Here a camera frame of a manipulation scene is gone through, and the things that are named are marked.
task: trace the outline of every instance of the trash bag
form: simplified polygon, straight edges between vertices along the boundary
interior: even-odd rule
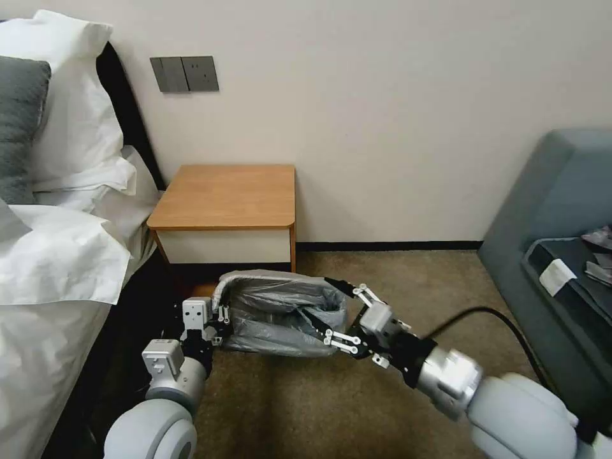
[[[307,314],[339,332],[347,321],[344,293],[322,277],[295,273],[250,270],[224,274],[212,295],[213,311],[219,306],[229,307],[234,329],[222,347],[235,351],[329,356],[335,348],[323,344]]]

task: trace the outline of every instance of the wall socket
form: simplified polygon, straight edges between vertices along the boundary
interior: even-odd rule
[[[212,56],[151,57],[161,92],[218,91]]]
[[[218,91],[219,82],[212,56],[181,57],[190,91]]]

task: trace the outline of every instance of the carpet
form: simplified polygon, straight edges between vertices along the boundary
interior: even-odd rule
[[[473,251],[301,253],[298,272],[367,283],[418,335],[472,306],[510,316]],[[360,308],[349,301],[351,321]],[[490,315],[465,319],[438,342],[473,357],[488,375],[535,378],[512,333]],[[395,369],[342,353],[218,352],[195,424],[197,459],[484,457],[465,419],[445,418]]]

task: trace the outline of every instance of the pillowcase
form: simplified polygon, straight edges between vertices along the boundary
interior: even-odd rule
[[[33,204],[29,158],[47,99],[47,62],[0,56],[0,198]]]
[[[112,27],[37,11],[0,24],[0,55],[49,62],[53,77],[31,156],[33,189],[120,156],[123,134],[96,72]]]

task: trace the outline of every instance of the white drawer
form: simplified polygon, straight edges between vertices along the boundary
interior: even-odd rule
[[[288,229],[158,231],[170,263],[289,263]]]

